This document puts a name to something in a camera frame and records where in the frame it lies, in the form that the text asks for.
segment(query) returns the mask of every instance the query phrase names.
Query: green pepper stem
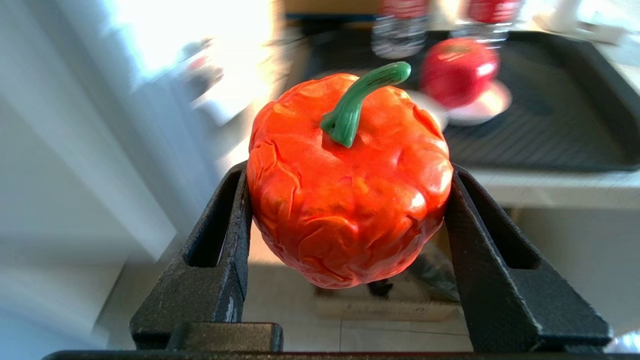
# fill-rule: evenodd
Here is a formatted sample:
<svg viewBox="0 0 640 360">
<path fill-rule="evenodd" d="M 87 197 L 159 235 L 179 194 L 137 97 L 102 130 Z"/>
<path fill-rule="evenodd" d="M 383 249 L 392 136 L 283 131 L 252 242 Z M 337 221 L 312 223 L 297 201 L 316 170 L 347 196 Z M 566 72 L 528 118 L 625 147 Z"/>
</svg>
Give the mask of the green pepper stem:
<svg viewBox="0 0 640 360">
<path fill-rule="evenodd" d="M 368 72 L 351 84 L 333 111 L 323 115 L 320 128 L 328 133 L 333 141 L 351 148 L 360 124 L 360 110 L 364 99 L 381 87 L 402 83 L 410 74 L 411 65 L 404 61 Z"/>
</svg>

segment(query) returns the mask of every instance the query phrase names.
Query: plastic bottle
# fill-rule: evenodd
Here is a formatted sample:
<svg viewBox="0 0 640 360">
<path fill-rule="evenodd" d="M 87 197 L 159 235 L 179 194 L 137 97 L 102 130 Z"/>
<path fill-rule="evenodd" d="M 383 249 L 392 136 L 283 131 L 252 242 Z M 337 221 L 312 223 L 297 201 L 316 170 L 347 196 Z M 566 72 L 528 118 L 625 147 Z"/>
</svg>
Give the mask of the plastic bottle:
<svg viewBox="0 0 640 360">
<path fill-rule="evenodd" d="M 385 59 L 419 53 L 426 39 L 428 14 L 429 0 L 381 0 L 371 35 L 374 53 Z"/>
<path fill-rule="evenodd" d="M 462 15 L 466 23 L 452 32 L 454 37 L 472 37 L 487 47 L 500 47 L 520 9 L 520 0 L 468 0 Z"/>
</svg>

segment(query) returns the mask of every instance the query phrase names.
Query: toy apple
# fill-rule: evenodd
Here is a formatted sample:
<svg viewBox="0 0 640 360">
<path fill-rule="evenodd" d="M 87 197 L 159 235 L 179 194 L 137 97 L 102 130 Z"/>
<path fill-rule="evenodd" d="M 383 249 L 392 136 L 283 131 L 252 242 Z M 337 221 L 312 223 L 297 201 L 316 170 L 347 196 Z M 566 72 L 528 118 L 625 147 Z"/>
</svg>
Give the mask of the toy apple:
<svg viewBox="0 0 640 360">
<path fill-rule="evenodd" d="M 493 49 L 471 38 L 450 38 L 427 52 L 420 87 L 447 108 L 458 108 L 482 95 L 499 67 Z"/>
</svg>

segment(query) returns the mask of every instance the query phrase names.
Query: toy bell pepper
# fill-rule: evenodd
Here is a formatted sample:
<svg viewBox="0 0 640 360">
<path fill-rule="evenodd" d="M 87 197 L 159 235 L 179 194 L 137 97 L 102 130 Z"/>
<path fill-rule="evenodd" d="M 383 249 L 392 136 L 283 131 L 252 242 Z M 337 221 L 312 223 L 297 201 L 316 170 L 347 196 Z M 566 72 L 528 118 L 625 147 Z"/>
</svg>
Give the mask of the toy bell pepper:
<svg viewBox="0 0 640 360">
<path fill-rule="evenodd" d="M 442 225 L 452 166 L 442 132 L 402 90 L 405 62 L 299 84 L 256 116 L 254 220 L 286 265 L 337 289 L 402 272 Z"/>
</svg>

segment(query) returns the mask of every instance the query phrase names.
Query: red label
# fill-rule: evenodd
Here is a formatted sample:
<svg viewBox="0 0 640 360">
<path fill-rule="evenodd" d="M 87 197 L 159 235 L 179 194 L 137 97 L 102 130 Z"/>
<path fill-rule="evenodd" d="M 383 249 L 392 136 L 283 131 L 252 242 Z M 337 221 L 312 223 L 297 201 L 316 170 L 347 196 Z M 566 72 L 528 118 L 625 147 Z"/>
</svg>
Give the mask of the red label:
<svg viewBox="0 0 640 360">
<path fill-rule="evenodd" d="M 429 0 L 381 0 L 381 13 L 384 16 L 412 19 L 422 17 L 429 12 Z"/>
<path fill-rule="evenodd" d="M 512 22 L 520 0 L 470 0 L 468 16 L 485 24 Z"/>
</svg>

